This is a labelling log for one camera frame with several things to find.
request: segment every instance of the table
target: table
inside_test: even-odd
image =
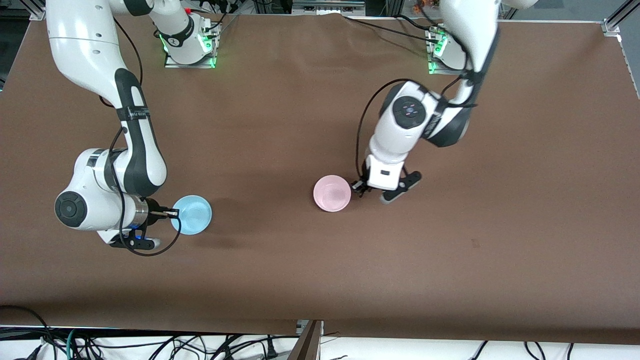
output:
[[[118,122],[56,70],[32,22],[0,96],[0,302],[54,325],[290,333],[321,318],[343,336],[640,341],[640,102],[599,24],[500,23],[464,139],[419,143],[406,165],[424,179],[391,205],[369,194],[339,213],[312,187],[355,179],[375,89],[452,79],[428,74],[423,42],[340,15],[240,16],[216,69],[165,69],[151,22],[122,24],[168,166],[153,198],[201,195],[212,225],[147,259],[58,222],[77,155]]]

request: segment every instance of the robotic arm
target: robotic arm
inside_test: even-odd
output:
[[[395,200],[421,179],[419,172],[401,177],[404,161],[420,138],[447,147],[465,135],[471,112],[467,106],[477,98],[498,43],[499,5],[495,0],[440,1],[447,32],[467,54],[456,97],[448,101],[413,81],[392,87],[369,141],[364,178],[352,186],[356,193],[378,188],[383,203]]]
[[[113,12],[149,14],[167,51],[175,61],[193,63],[207,54],[205,29],[197,14],[187,15],[179,0],[48,0],[47,32],[58,70],[73,83],[107,99],[115,108],[126,149],[88,149],[80,154],[74,175],[55,203],[58,219],[78,230],[97,231],[112,246],[121,246],[123,233],[172,216],[174,209],[146,197],[166,180],[166,165],[151,124],[150,113],[136,76],[122,60]],[[131,241],[133,249],[153,249],[157,240]]]

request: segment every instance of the metal frame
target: metal frame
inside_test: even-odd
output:
[[[402,12],[402,7],[404,5],[404,0],[386,0],[385,6],[387,10],[384,15],[393,16],[400,15]]]
[[[291,350],[287,360],[317,360],[323,327],[324,322],[322,320],[298,320],[297,328],[304,330],[296,341],[295,346],[293,346],[293,350]]]
[[[507,12],[502,16],[502,18],[505,20],[511,20],[517,13],[518,13],[518,9],[509,8],[509,10],[507,10]]]
[[[323,15],[326,13],[365,16],[364,0],[293,0],[291,15]]]
[[[211,26],[211,19],[209,18],[204,18],[205,19],[205,27],[208,28]],[[209,33],[209,35],[213,35],[213,38],[210,40],[204,40],[204,43],[207,44],[207,46],[211,46],[212,50],[209,54],[205,55],[200,61],[193,63],[193,64],[181,64],[176,62],[171,56],[169,56],[168,51],[166,50],[166,45],[164,44],[164,41],[161,38],[161,41],[163,43],[163,46],[165,46],[164,49],[164,67],[166,68],[177,68],[177,69],[184,69],[184,68],[189,68],[189,69],[215,69],[216,68],[216,62],[218,61],[218,49],[220,48],[220,35],[222,34],[222,31],[224,29],[220,29],[221,26],[216,26],[213,30],[211,30],[211,33]]]
[[[41,21],[44,20],[45,5],[44,0],[20,0],[22,5],[31,14],[29,20]]]
[[[614,37],[619,32],[619,25],[629,16],[635,9],[640,6],[640,0],[626,0],[620,7],[602,22],[602,31],[605,36]]]
[[[253,2],[255,13],[259,13],[259,14],[273,13],[271,4],[272,4],[271,0],[255,0]]]

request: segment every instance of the black cable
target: black cable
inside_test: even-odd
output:
[[[78,350],[78,346],[76,341],[72,338],[71,341],[71,351],[76,355],[76,359],[82,360],[82,355],[80,355],[80,351]]]
[[[100,102],[101,102],[104,106],[107,106],[107,107],[109,107],[109,108],[112,108],[112,107],[113,107],[113,105],[111,105],[111,104],[107,103],[101,95],[98,95],[98,98],[100,98]]]
[[[542,360],[547,360],[547,357],[545,356],[545,352],[542,351],[542,347],[540,346],[540,343],[538,343],[537,341],[534,341],[534,344],[536,344],[536,346],[538,347],[538,350],[540,350],[540,355],[542,355]],[[529,350],[529,342],[525,341],[524,342],[524,349],[527,351],[527,353],[529,354],[529,356],[533,357],[535,360],[541,360],[538,357],[536,357],[531,350]]]
[[[169,338],[168,340],[166,340],[164,343],[162,343],[162,345],[160,345],[156,351],[153,352],[153,354],[151,354],[151,356],[149,357],[149,360],[155,360],[158,355],[160,354],[160,352],[162,351],[162,349],[164,349],[167,345],[169,345],[169,343],[173,342],[173,340],[175,340],[177,338],[177,336],[172,336],[171,338]]]
[[[489,342],[489,340],[484,340],[481,344],[480,347],[478,348],[478,350],[476,351],[476,354],[469,360],[478,360],[478,357],[480,357],[480,354],[482,354],[482,350],[484,350],[484,347],[486,346],[486,344]]]
[[[96,353],[95,350],[93,349],[95,346],[95,343],[93,342],[93,340],[89,337],[87,337],[85,339],[85,350],[91,351],[91,353],[93,354],[93,358],[96,360],[100,360],[102,359],[102,351],[100,350],[100,348],[98,348],[98,351],[100,352],[100,354]]]
[[[227,16],[227,13],[222,14],[222,17],[220,18],[220,20],[218,20],[215,24],[213,24],[213,26],[211,26],[210,28],[206,28],[204,29],[204,31],[211,31],[213,29],[216,28],[216,26],[222,24],[222,20],[225,19],[225,16]]]
[[[122,27],[122,25],[120,25],[120,23],[116,20],[116,18],[113,18],[113,21],[120,28],[120,30],[122,30],[122,33],[124,34],[124,36],[127,37],[127,40],[129,41],[129,43],[131,43],[131,46],[133,47],[133,51],[136,52],[136,57],[138,58],[138,67],[140,68],[140,79],[138,82],[140,83],[140,85],[142,85],[142,75],[143,75],[142,60],[140,59],[140,53],[138,52],[138,48],[136,47],[136,44],[133,43],[133,40],[131,40],[131,37],[129,37],[129,34],[127,34],[125,29]]]
[[[569,350],[566,352],[566,360],[571,360],[571,351],[573,351],[574,343],[569,344]]]
[[[282,336],[272,336],[271,339],[275,340],[275,339],[291,339],[291,338],[299,338],[299,336],[288,336],[288,335],[282,335]],[[245,341],[244,343],[240,343],[238,345],[235,345],[233,347],[231,347],[232,350],[235,350],[233,352],[231,352],[229,355],[225,356],[222,360],[229,360],[235,353],[239,352],[240,350],[249,347],[251,345],[255,345],[257,343],[262,343],[263,341],[267,340],[267,338],[264,339],[260,339],[260,340],[251,340],[251,341]]]
[[[198,336],[196,335],[196,336],[193,336],[191,339],[188,339],[185,342],[183,342],[183,341],[181,341],[179,339],[175,339],[175,340],[178,341],[178,343],[180,343],[180,346],[176,347],[175,346],[175,340],[173,341],[173,350],[171,351],[171,355],[169,356],[169,360],[174,360],[176,354],[178,354],[178,352],[180,350],[182,350],[182,349],[195,353],[198,356],[198,360],[200,360],[200,355],[198,353],[196,353],[194,350],[191,350],[191,349],[185,347],[188,343],[192,342],[193,340],[195,340],[197,338],[198,338]]]
[[[272,0],[269,0],[269,1],[265,2],[265,3],[262,3],[262,2],[260,2],[260,1],[258,1],[258,0],[251,0],[251,1],[253,1],[254,3],[256,3],[256,4],[258,4],[258,5],[264,5],[264,6],[266,6],[266,5],[270,5],[271,3],[273,3],[273,1],[272,1]]]
[[[273,346],[273,339],[271,339],[271,335],[267,335],[267,351],[264,353],[264,359],[274,359],[278,357],[278,352],[276,352],[276,348]]]
[[[422,25],[418,24],[417,22],[413,21],[412,19],[410,19],[407,16],[404,16],[402,14],[398,14],[398,15],[394,15],[394,17],[397,18],[397,19],[407,20],[409,22],[409,24],[413,25],[414,27],[419,28],[419,29],[424,30],[424,31],[429,31],[429,26],[422,26]]]
[[[202,342],[202,346],[204,347],[202,350],[201,350],[201,349],[199,349],[199,348],[197,348],[196,346],[194,346],[194,345],[192,345],[192,344],[188,344],[188,343],[186,343],[186,344],[185,344],[185,346],[187,346],[187,347],[189,347],[189,348],[192,348],[192,349],[194,349],[194,350],[197,350],[197,351],[199,351],[199,352],[201,352],[201,353],[203,353],[203,354],[205,354],[205,355],[215,355],[215,356],[213,356],[213,357],[211,357],[211,358],[210,358],[210,360],[211,360],[211,359],[214,359],[215,357],[217,357],[219,354],[221,354],[221,353],[224,351],[224,349],[228,347],[228,345],[229,345],[229,344],[231,344],[233,341],[235,341],[236,339],[238,339],[238,338],[240,338],[240,337],[241,337],[241,335],[232,335],[232,336],[235,336],[235,338],[234,338],[234,339],[230,339],[230,338],[227,336],[227,340],[225,340],[225,342],[224,342],[222,345],[220,345],[220,346],[219,346],[216,350],[214,350],[214,351],[207,351],[207,347],[206,347],[206,345],[205,345],[205,343],[204,343],[204,340],[202,339],[202,336],[199,336],[200,341]],[[185,343],[185,341],[182,341],[182,340],[180,340],[180,339],[177,339],[177,341],[179,341],[179,342],[181,342],[181,343]]]
[[[116,18],[113,18],[113,21],[116,23],[116,25],[120,28],[120,31],[122,31],[122,33],[124,34],[124,36],[127,38],[127,40],[129,41],[129,43],[131,44],[131,47],[133,47],[133,51],[136,53],[136,57],[138,59],[138,68],[140,68],[140,79],[138,80],[138,82],[140,83],[140,86],[142,86],[142,77],[144,75],[144,72],[142,70],[142,59],[140,58],[140,53],[138,52],[138,48],[136,47],[136,44],[133,43],[133,40],[131,40],[131,37],[129,36],[129,34],[126,32],[126,30],[122,27],[122,25],[120,25],[120,23],[116,20]],[[104,98],[99,95],[100,98],[100,102],[104,105],[107,106],[109,108],[112,108],[113,105],[108,104]]]
[[[38,314],[36,313],[34,310],[31,310],[28,307],[24,307],[24,306],[18,306],[18,305],[0,305],[0,310],[3,309],[12,309],[12,310],[19,310],[19,311],[25,311],[33,316],[35,316],[36,319],[38,319],[38,321],[42,324],[42,327],[45,329],[49,339],[51,340],[51,342],[53,343],[53,358],[54,360],[58,360],[58,351],[56,350],[56,338],[53,337],[53,335],[51,334],[51,330],[49,328],[49,326],[47,325],[47,323],[44,322],[44,319]]]
[[[175,355],[178,353],[178,351],[182,350],[188,343],[192,342],[193,340],[197,339],[198,336],[193,336],[191,339],[188,339],[185,342],[182,342],[181,340],[178,340],[178,342],[180,343],[179,347],[175,346],[175,342],[173,342],[173,350],[171,351],[171,356],[169,357],[169,360],[173,360],[175,359]]]
[[[455,85],[457,82],[460,81],[460,79],[462,79],[462,76],[458,75],[458,77],[456,77],[456,79],[454,81],[451,81],[447,86],[445,86],[442,91],[440,92],[440,96],[443,96],[444,93],[447,92],[447,90],[452,87],[453,85]]]
[[[216,13],[216,12],[215,12],[216,10],[213,10],[213,12],[206,12],[206,11],[204,11],[204,10],[193,9],[193,8],[191,9],[191,11],[192,11],[192,12],[195,12],[195,13]]]
[[[200,335],[200,342],[202,343],[202,348],[203,348],[203,353],[204,353],[204,360],[207,360],[207,345],[204,343],[204,339],[202,337],[202,335]]]
[[[92,340],[92,343],[97,348],[132,348],[132,347],[150,347],[153,345],[163,344],[164,341],[158,341],[157,343],[146,343],[146,344],[134,344],[134,345],[120,345],[120,346],[112,346],[112,345],[98,345],[95,343],[95,340]]]
[[[120,127],[120,129],[118,129],[118,133],[116,134],[116,136],[113,138],[113,141],[111,142],[111,145],[109,146],[109,152],[107,153],[107,159],[111,159],[111,154],[113,153],[113,147],[116,144],[116,141],[118,141],[118,138],[120,137],[120,134],[122,134],[122,130],[124,129],[124,127]],[[129,247],[129,243],[127,243],[124,240],[124,237],[122,236],[122,226],[123,226],[123,222],[124,222],[124,207],[125,207],[125,201],[124,201],[124,192],[122,191],[122,188],[120,187],[120,181],[118,180],[118,175],[116,173],[116,168],[114,166],[114,161],[111,162],[110,166],[111,166],[111,173],[113,174],[113,180],[116,183],[116,188],[118,189],[118,194],[120,195],[120,203],[122,205],[122,209],[120,212],[120,225],[118,227],[118,235],[120,237],[120,242],[122,243],[122,245],[129,250],[130,252],[132,252],[133,254],[139,255],[139,256],[146,256],[146,257],[150,257],[150,256],[158,256],[162,253],[164,253],[165,251],[169,250],[173,244],[175,244],[175,242],[178,240],[178,237],[180,236],[180,231],[182,230],[182,221],[180,220],[179,217],[175,217],[176,220],[178,220],[178,231],[175,233],[175,237],[173,238],[173,241],[171,241],[171,243],[169,245],[167,245],[167,247],[165,247],[162,250],[159,250],[157,252],[153,252],[150,254],[146,254],[143,252],[138,252],[135,251],[134,249]]]
[[[360,21],[360,20],[357,20],[357,19],[352,19],[352,18],[350,18],[350,17],[345,17],[345,19],[347,19],[347,20],[349,20],[349,21],[357,22],[357,23],[362,24],[362,25],[371,26],[372,28],[378,28],[378,29],[381,29],[381,30],[390,31],[390,32],[392,32],[392,33],[396,33],[396,34],[404,35],[404,36],[406,36],[406,37],[416,38],[416,39],[418,39],[418,40],[422,40],[422,41],[426,41],[426,42],[432,42],[432,43],[434,43],[434,44],[438,42],[438,41],[437,41],[437,40],[435,40],[435,39],[428,39],[428,38],[426,38],[426,37],[418,37],[418,36],[416,36],[416,35],[411,35],[411,34],[403,33],[402,31],[393,30],[393,29],[389,29],[389,28],[384,28],[384,27],[379,26],[379,25],[370,24],[370,23],[368,23],[368,22]]]

